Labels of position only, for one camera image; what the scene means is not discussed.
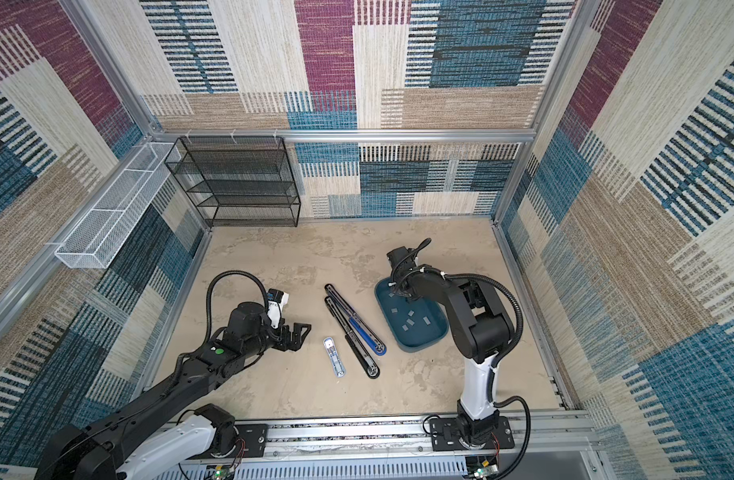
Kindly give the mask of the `black stapler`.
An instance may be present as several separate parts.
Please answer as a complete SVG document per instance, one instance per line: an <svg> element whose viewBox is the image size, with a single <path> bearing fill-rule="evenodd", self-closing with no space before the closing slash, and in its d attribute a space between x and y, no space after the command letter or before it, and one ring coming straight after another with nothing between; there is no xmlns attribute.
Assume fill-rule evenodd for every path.
<svg viewBox="0 0 734 480"><path fill-rule="evenodd" d="M380 375L379 366L370 355L369 350L362 344L354 328L349 324L346 315L341 311L336 302L330 296L326 296L324 298L324 302L333 318L339 323L339 325L343 329L345 333L345 338L365 374L370 379L377 379Z"/></svg>

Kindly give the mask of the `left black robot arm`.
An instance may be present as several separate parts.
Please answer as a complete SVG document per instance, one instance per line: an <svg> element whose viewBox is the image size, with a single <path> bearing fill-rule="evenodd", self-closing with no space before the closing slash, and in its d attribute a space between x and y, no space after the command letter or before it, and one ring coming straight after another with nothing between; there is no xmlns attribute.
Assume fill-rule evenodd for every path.
<svg viewBox="0 0 734 480"><path fill-rule="evenodd" d="M84 428L67 425L48 441L38 479L150 479L196 455L231 457L244 444L235 418L205 405L180 425L164 425L193 402L253 366L269 349L299 350L312 327L287 325L284 294L259 289L261 302L245 301L226 326L208 329L193 351L178 355L173 372L133 401Z"/></svg>

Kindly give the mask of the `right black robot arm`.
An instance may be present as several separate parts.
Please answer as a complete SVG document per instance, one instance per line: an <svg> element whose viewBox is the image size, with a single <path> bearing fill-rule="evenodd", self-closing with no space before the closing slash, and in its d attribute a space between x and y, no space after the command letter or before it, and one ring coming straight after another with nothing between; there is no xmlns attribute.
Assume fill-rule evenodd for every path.
<svg viewBox="0 0 734 480"><path fill-rule="evenodd" d="M516 297L500 282L476 273L449 274L416 258L430 245L398 247L387 253L391 292L411 301L429 300L444 308L458 351L466 359L463 393L458 400L461 444L486 444L500 426L505 402L496 400L500 363L518 345L524 315Z"/></svg>

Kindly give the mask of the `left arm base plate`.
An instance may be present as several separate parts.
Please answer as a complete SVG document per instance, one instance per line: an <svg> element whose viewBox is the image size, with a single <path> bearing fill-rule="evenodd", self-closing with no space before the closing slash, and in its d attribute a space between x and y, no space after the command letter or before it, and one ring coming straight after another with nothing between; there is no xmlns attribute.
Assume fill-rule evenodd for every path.
<svg viewBox="0 0 734 480"><path fill-rule="evenodd" d="M233 427L229 453L225 458L239 460L264 456L269 425L262 423L240 423Z"/></svg>

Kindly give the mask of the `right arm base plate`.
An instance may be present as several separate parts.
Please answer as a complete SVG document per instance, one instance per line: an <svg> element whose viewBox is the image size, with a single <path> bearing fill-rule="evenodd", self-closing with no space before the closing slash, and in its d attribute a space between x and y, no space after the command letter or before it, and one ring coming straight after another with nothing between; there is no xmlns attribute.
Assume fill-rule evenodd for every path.
<svg viewBox="0 0 734 480"><path fill-rule="evenodd" d="M492 450L515 447L509 419L499 415L467 423L459 417L432 417L424 428L434 451Z"/></svg>

